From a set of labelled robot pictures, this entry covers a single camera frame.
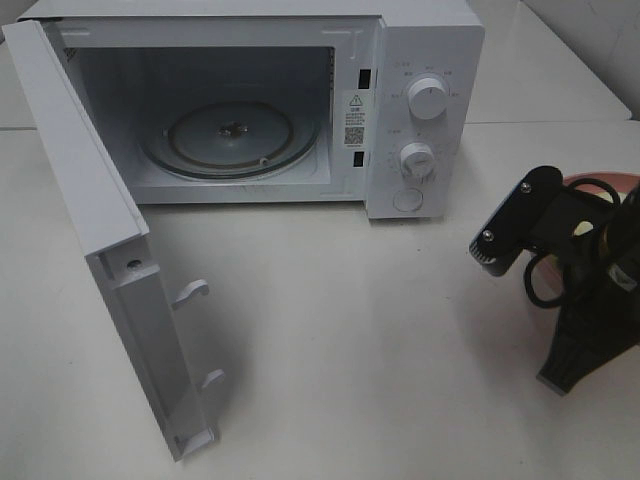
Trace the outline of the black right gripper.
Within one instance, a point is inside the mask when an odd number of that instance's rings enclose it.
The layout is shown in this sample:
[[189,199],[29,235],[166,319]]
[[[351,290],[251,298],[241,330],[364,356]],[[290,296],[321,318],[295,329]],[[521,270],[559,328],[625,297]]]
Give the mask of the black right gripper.
[[[531,232],[563,187],[561,171],[530,170],[499,204],[469,245],[490,275],[504,275],[531,239]],[[560,396],[630,349],[639,338],[639,189],[611,201],[583,194],[607,208],[602,219],[578,221],[569,250],[552,252],[562,273],[562,293],[529,298],[560,308],[547,358],[536,378]]]

